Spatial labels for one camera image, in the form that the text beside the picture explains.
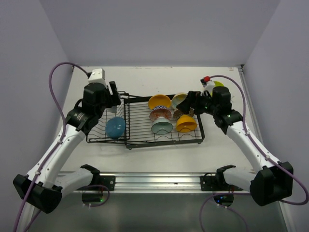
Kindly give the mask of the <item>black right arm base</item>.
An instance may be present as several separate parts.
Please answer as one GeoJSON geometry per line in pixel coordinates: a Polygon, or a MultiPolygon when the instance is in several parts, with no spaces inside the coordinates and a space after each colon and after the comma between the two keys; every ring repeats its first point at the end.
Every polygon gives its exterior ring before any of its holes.
{"type": "MultiPolygon", "coordinates": [[[[236,168],[235,165],[227,165],[220,167],[216,170],[215,173],[205,173],[204,175],[200,176],[200,188],[202,191],[227,191],[228,193],[236,191],[243,191],[243,189],[227,184],[224,181],[223,173],[231,168],[236,168]]],[[[213,197],[215,203],[229,207],[232,205],[234,201],[233,195],[223,195],[223,196],[215,196],[213,197]]]]}

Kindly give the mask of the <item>lime green bowl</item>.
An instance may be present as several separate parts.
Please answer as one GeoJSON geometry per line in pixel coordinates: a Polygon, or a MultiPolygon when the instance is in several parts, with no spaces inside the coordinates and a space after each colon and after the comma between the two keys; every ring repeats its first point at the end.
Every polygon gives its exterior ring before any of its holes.
{"type": "Polygon", "coordinates": [[[224,87],[224,84],[219,81],[214,81],[215,87],[224,87]]]}

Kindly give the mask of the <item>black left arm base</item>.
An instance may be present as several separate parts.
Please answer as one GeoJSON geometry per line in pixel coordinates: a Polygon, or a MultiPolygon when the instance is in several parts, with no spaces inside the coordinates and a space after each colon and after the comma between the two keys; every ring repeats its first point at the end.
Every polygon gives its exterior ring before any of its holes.
{"type": "Polygon", "coordinates": [[[101,175],[100,171],[88,164],[82,165],[82,169],[92,174],[90,184],[81,190],[94,191],[94,193],[82,193],[82,202],[89,207],[98,207],[105,204],[110,198],[110,192],[114,191],[116,177],[114,175],[101,175]]]}

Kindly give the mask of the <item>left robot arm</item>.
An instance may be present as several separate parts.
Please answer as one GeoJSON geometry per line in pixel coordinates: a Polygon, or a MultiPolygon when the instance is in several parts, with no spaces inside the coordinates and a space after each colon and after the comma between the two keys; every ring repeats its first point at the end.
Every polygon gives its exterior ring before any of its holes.
{"type": "Polygon", "coordinates": [[[110,87],[102,83],[85,86],[83,98],[69,111],[60,135],[38,164],[26,175],[14,178],[13,185],[21,199],[48,214],[71,192],[85,186],[91,190],[99,187],[99,170],[87,164],[63,178],[58,178],[58,174],[73,150],[98,124],[104,110],[121,104],[116,83],[109,84],[110,87]]]}

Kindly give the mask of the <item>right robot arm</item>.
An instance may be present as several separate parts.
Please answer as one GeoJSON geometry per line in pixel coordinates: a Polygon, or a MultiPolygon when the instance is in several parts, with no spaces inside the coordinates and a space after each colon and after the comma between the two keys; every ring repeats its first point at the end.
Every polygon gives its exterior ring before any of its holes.
{"type": "Polygon", "coordinates": [[[239,187],[248,191],[259,206],[292,195],[293,167],[267,153],[257,138],[245,129],[243,116],[232,109],[228,88],[215,87],[211,94],[189,91],[187,97],[177,105],[177,109],[183,113],[189,113],[193,109],[196,115],[206,113],[213,116],[215,125],[240,148],[253,167],[253,173],[234,165],[218,168],[215,175],[217,188],[224,190],[229,186],[239,187]]]}

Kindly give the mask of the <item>blue glossy bowl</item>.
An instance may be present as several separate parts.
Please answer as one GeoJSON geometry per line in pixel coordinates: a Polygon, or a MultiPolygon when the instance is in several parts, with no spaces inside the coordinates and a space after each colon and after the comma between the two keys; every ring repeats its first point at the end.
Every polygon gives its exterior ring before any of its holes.
{"type": "Polygon", "coordinates": [[[121,117],[113,117],[106,123],[105,132],[109,138],[119,139],[126,129],[126,122],[121,117]]]}

